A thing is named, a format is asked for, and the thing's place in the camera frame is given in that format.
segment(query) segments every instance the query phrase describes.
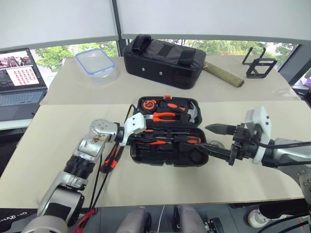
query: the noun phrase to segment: pliers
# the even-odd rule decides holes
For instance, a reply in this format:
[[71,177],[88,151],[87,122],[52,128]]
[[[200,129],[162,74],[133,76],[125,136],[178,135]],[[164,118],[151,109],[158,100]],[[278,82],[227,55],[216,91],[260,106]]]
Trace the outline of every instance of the pliers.
[[175,119],[172,120],[165,120],[161,119],[161,117],[176,117],[175,113],[153,113],[152,115],[144,115],[145,119],[151,119],[153,122],[160,122],[160,121],[176,121]]

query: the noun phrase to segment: black tool case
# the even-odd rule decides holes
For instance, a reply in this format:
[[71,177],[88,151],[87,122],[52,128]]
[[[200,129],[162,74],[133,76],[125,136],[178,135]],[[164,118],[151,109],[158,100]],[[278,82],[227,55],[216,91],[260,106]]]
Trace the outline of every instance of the black tool case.
[[139,34],[123,51],[128,73],[182,89],[197,81],[206,53]]
[[[192,103],[197,109],[197,117],[194,122],[189,122],[188,109],[192,109]],[[186,108],[183,111],[172,109],[168,104],[178,105]],[[163,120],[176,121],[160,121],[153,122],[152,119],[146,120],[146,131],[138,134],[139,137],[156,136],[160,141],[166,141],[167,144],[150,145],[148,143],[133,141],[131,143],[131,157],[137,163],[163,165],[164,163],[174,166],[202,166],[208,162],[208,155],[200,151],[192,141],[188,143],[183,141],[184,137],[199,137],[200,142],[205,143],[206,138],[203,131],[197,126],[202,122],[201,111],[198,102],[194,99],[177,98],[177,97],[142,97],[138,101],[138,108],[134,114],[141,112],[143,115],[157,113],[173,112],[175,117],[163,116]]]

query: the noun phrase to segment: black bag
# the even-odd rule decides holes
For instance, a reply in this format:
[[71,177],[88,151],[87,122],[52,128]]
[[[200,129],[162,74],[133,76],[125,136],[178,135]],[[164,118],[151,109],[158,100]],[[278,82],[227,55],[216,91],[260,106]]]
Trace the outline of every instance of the black bag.
[[145,79],[190,89],[198,79],[205,52],[139,34],[124,49],[127,72]]

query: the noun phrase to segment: rolled mat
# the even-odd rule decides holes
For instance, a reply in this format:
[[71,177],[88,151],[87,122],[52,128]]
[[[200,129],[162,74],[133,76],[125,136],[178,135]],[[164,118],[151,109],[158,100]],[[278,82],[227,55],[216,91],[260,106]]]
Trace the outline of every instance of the rolled mat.
[[203,70],[207,71],[208,73],[211,73],[218,78],[226,81],[227,83],[235,86],[235,87],[241,87],[244,84],[244,80],[239,78],[238,76],[235,76],[209,62],[204,62]]

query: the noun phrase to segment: bag strap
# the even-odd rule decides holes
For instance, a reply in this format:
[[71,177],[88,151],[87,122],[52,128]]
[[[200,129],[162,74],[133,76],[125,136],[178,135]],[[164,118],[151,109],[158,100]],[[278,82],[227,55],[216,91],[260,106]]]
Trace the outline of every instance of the bag strap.
[[151,36],[138,34],[132,45],[132,52],[140,53],[151,43]]
[[183,49],[180,54],[178,63],[184,66],[189,66],[193,62],[194,54],[195,54],[195,49],[191,49],[191,48]]

